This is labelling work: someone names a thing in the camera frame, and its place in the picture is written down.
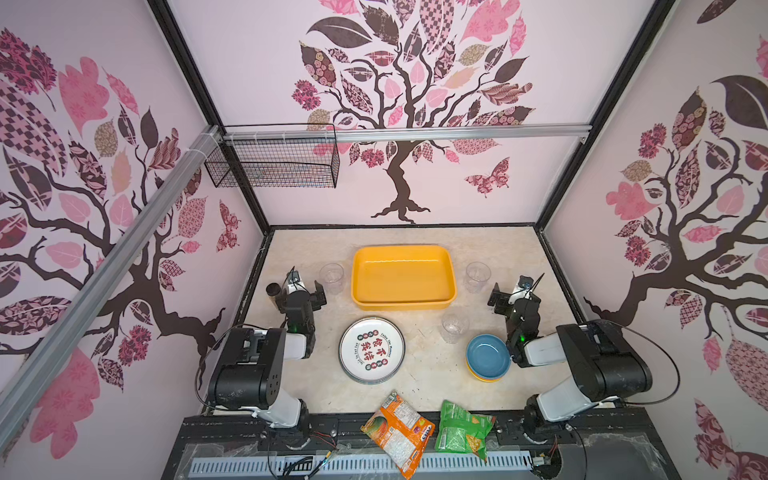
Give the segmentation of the black-capped bottle left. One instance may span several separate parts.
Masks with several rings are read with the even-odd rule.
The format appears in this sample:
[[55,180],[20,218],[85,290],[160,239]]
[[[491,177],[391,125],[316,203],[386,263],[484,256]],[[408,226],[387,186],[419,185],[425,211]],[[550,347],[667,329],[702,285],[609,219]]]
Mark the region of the black-capped bottle left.
[[272,282],[266,286],[266,293],[270,298],[277,298],[282,293],[282,286],[276,282]]

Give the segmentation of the white vent grille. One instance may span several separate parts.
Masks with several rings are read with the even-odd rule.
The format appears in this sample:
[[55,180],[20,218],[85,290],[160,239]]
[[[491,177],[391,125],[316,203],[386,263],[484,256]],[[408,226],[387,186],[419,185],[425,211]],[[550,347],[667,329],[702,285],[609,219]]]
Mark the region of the white vent grille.
[[[326,459],[315,455],[309,459],[298,456],[253,456],[195,458],[191,461],[188,479],[275,479],[289,467],[290,478],[371,477],[375,474],[400,477],[401,472],[385,454],[334,455]],[[527,451],[497,451],[485,461],[473,455],[426,453],[422,456],[418,474],[529,472],[533,459]]]

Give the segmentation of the clear cup near bowls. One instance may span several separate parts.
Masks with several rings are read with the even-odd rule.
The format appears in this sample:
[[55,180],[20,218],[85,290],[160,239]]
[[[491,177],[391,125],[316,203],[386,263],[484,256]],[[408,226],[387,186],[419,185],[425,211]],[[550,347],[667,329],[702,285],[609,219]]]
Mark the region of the clear cup near bowls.
[[441,319],[440,335],[447,344],[458,343],[469,328],[468,318],[461,313],[449,312]]

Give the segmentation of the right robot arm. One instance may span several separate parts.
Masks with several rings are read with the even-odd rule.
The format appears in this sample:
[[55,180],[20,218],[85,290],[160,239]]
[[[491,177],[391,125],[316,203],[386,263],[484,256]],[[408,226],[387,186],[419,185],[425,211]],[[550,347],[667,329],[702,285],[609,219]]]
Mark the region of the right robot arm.
[[552,389],[533,395],[523,410],[522,430],[532,441],[562,428],[580,413],[605,401],[624,399],[652,387],[652,373],[621,333],[607,320],[562,324],[542,336],[541,299],[526,276],[507,293],[494,285],[487,305],[505,320],[503,344],[521,368],[568,366],[570,375]]

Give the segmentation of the green snack bag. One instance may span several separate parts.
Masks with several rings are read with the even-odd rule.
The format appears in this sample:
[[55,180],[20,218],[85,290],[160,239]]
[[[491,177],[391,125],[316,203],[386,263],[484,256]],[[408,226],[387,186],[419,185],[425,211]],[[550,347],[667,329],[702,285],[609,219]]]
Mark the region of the green snack bag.
[[473,414],[454,402],[444,400],[435,450],[442,453],[473,454],[486,462],[486,437],[495,423],[495,416]]

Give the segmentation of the clear cup left of bin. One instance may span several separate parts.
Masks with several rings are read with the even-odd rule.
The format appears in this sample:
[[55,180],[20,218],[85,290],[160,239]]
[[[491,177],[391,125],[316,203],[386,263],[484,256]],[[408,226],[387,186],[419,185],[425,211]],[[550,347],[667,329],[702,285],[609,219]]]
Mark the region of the clear cup left of bin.
[[345,286],[345,271],[338,263],[328,263],[319,272],[319,283],[327,294],[338,295]]

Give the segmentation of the white plate red green print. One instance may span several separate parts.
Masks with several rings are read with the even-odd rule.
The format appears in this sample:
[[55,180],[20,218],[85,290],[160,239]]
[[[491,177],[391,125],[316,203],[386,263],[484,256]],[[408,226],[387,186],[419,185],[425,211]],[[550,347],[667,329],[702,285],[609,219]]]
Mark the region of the white plate red green print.
[[403,364],[405,337],[393,322],[377,316],[350,324],[342,334],[338,358],[352,380],[375,385],[393,377]]

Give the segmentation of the clear cup of bin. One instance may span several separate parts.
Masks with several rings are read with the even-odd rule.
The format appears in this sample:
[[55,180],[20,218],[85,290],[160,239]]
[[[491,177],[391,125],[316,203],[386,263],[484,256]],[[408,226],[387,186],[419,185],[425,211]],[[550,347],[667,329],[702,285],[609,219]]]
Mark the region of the clear cup of bin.
[[345,286],[345,271],[338,263],[328,263],[319,272],[319,283],[327,294],[338,295]]
[[470,293],[479,293],[490,280],[492,271],[482,262],[471,262],[465,269],[464,286]]

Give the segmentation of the yellow bowl under blue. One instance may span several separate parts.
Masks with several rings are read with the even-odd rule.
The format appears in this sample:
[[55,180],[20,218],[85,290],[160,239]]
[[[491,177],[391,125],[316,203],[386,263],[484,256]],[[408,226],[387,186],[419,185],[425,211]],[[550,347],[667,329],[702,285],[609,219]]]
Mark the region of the yellow bowl under blue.
[[466,365],[468,371],[475,379],[486,383],[498,382],[509,371],[509,364],[503,364],[501,367],[493,369],[491,375],[484,375],[482,372],[476,370],[469,361],[466,362]]

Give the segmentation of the clear cup right of bin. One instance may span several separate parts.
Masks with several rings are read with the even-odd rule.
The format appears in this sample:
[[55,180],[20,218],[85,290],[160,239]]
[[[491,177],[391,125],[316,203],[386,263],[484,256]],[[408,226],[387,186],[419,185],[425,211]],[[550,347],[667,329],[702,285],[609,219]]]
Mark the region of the clear cup right of bin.
[[482,262],[471,262],[465,269],[464,286],[470,293],[479,293],[490,280],[492,271]]

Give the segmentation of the yellow plastic bin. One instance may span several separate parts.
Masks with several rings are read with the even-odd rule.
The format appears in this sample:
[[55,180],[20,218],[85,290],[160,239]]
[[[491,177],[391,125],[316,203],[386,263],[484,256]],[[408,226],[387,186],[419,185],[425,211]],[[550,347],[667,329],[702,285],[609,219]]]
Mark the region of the yellow plastic bin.
[[439,245],[382,245],[359,249],[351,297],[366,311],[445,309],[458,293],[453,262]]

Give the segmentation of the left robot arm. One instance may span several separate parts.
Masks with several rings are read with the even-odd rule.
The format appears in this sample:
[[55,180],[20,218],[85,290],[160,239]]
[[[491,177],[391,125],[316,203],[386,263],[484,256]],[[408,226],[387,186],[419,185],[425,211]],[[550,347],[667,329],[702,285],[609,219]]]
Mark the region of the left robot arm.
[[201,403],[215,412],[248,414],[270,429],[307,436],[308,407],[283,389],[282,373],[287,360],[307,360],[314,351],[314,313],[327,304],[324,287],[315,282],[309,291],[302,281],[285,281],[270,284],[267,293],[284,314],[285,325],[264,329],[243,324],[226,333]]

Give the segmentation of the orange snack bag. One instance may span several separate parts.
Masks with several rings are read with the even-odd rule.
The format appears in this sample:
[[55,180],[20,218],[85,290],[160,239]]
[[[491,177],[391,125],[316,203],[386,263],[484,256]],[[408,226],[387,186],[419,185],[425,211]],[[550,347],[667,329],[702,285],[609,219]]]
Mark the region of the orange snack bag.
[[436,426],[392,391],[361,431],[387,454],[405,479],[411,479]]

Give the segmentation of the aluminium rail bar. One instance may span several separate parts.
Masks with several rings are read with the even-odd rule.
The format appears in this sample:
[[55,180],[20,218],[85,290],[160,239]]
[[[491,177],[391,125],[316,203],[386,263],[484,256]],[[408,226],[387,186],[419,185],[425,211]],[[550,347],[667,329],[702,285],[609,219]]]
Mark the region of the aluminium rail bar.
[[[427,139],[437,138],[440,134],[453,139],[479,139],[479,138],[534,138],[534,137],[575,137],[580,144],[584,144],[590,135],[592,126],[589,124],[542,124],[515,127],[468,127],[447,129],[421,129],[409,134],[399,130],[368,130],[377,140],[384,139],[385,134],[394,134],[405,137],[425,134]],[[363,130],[352,130],[351,134],[367,134]],[[69,307],[65,310],[61,319],[52,327],[41,343],[31,353],[29,359],[21,366],[15,376],[9,381],[1,392],[1,450],[20,430],[42,395],[47,391],[60,373],[65,362],[85,336],[85,332],[93,321],[100,316],[99,312],[110,299],[123,277],[133,266],[140,248],[149,242],[162,221],[162,216],[167,213],[175,199],[181,194],[195,171],[200,168],[208,157],[219,148],[221,140],[219,127],[209,125],[204,129],[192,144],[192,147],[184,152],[181,166],[174,169],[166,178],[159,192],[156,193],[148,206],[144,207],[116,246],[105,255],[105,263],[95,271],[90,280],[80,288]],[[534,229],[540,237],[540,243],[553,269],[554,275],[560,284],[560,288],[573,312],[574,319],[578,322],[585,320],[579,303],[575,300],[572,288],[554,257],[553,250],[548,243],[543,229],[548,220],[542,220],[549,215],[542,213],[539,223]]]

